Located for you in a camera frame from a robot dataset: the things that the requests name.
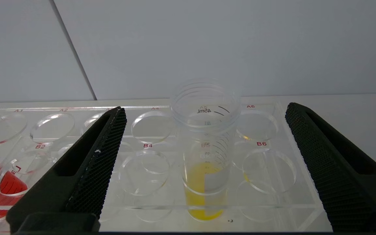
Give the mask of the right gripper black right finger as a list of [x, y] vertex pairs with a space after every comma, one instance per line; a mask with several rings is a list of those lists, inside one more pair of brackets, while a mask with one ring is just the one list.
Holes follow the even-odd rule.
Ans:
[[376, 162], [314, 111], [288, 104], [286, 122], [334, 232], [376, 232]]

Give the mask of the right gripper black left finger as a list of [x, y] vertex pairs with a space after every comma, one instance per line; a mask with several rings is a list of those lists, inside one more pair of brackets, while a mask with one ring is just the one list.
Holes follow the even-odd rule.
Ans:
[[8, 211], [10, 234], [96, 234], [126, 124], [124, 108], [104, 113]]

